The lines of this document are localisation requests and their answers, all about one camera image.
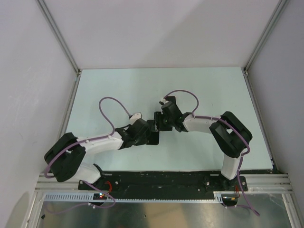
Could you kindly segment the black phone case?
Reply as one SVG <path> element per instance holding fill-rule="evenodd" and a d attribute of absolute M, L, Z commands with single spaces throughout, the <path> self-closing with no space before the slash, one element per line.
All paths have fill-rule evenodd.
<path fill-rule="evenodd" d="M 157 129 L 154 120 L 147 120 L 149 124 L 149 133 L 146 136 L 146 145 L 158 145 L 160 141 L 160 132 Z"/>

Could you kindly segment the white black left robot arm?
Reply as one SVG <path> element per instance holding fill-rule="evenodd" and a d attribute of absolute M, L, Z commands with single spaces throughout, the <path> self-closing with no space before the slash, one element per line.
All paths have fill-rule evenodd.
<path fill-rule="evenodd" d="M 105 185 L 102 169 L 96 164 L 86 164 L 84 158 L 106 151 L 122 150 L 145 145 L 151 135 L 152 120 L 137 119 L 133 124 L 115 128 L 111 135 L 80 139 L 72 133 L 64 134 L 45 154 L 46 178 L 65 182 L 71 178 L 88 182 L 99 190 Z"/>

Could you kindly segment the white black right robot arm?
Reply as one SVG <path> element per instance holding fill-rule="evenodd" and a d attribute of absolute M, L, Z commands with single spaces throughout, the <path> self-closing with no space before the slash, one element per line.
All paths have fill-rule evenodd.
<path fill-rule="evenodd" d="M 157 131 L 210 133 L 224 153 L 219 184 L 222 189 L 231 190 L 236 186 L 236 176 L 240 171 L 243 156 L 250 152 L 252 133 L 230 111 L 220 117 L 198 116 L 182 113 L 178 106 L 167 101 L 161 104 L 161 111 L 154 113 Z"/>

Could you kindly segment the black smartphone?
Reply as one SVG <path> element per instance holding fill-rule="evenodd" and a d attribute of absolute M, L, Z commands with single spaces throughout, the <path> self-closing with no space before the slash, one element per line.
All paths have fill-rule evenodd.
<path fill-rule="evenodd" d="M 172 105 L 176 105 L 176 97 L 175 96 L 167 96 L 165 98 L 166 101 L 166 105 L 172 106 Z"/>

